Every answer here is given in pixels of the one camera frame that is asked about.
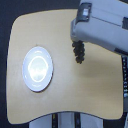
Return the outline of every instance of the cream tabletop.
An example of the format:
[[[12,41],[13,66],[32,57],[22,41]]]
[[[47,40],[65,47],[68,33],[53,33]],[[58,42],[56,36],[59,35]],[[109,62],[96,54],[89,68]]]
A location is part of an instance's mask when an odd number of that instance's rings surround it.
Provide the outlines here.
[[[70,39],[76,10],[44,11],[24,15],[13,24],[7,60],[7,116],[12,124],[29,122],[55,112],[77,111],[105,119],[123,113],[121,56],[85,44],[80,65]],[[24,83],[22,64],[35,46],[45,48],[53,60],[53,78],[40,93]]]

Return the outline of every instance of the black background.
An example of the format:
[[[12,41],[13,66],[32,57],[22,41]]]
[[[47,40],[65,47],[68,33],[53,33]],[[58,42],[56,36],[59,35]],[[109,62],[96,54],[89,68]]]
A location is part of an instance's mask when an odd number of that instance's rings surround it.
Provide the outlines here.
[[[6,67],[12,24],[21,15],[56,9],[77,9],[80,0],[0,0],[0,128],[28,128],[29,125],[11,125],[7,119]],[[105,128],[123,128],[124,118],[104,121]]]

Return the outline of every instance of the white disc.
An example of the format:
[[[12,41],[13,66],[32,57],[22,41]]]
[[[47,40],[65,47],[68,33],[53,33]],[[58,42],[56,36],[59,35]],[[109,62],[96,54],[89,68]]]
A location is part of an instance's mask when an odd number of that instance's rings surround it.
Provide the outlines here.
[[[53,63],[48,51],[42,47],[32,48],[25,56],[22,75],[25,84],[32,91],[45,89],[53,73]]]

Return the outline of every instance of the table surface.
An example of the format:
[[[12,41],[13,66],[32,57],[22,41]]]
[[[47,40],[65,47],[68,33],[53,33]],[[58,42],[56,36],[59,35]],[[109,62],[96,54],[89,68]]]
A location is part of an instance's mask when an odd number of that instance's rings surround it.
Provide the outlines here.
[[[12,124],[29,122],[55,112],[77,111],[105,119],[123,113],[121,57],[86,43],[80,65],[70,40],[76,10],[38,12],[13,24],[7,61],[7,116]],[[22,64],[27,52],[41,46],[50,53],[54,72],[50,85],[32,92],[24,83]]]

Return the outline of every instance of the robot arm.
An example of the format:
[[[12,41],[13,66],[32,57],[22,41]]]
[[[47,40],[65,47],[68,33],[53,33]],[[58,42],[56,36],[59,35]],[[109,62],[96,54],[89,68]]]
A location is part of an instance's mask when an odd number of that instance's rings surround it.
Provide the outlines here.
[[[84,44],[90,42],[128,56],[128,5],[117,0],[81,0],[71,23],[76,61],[84,60]]]

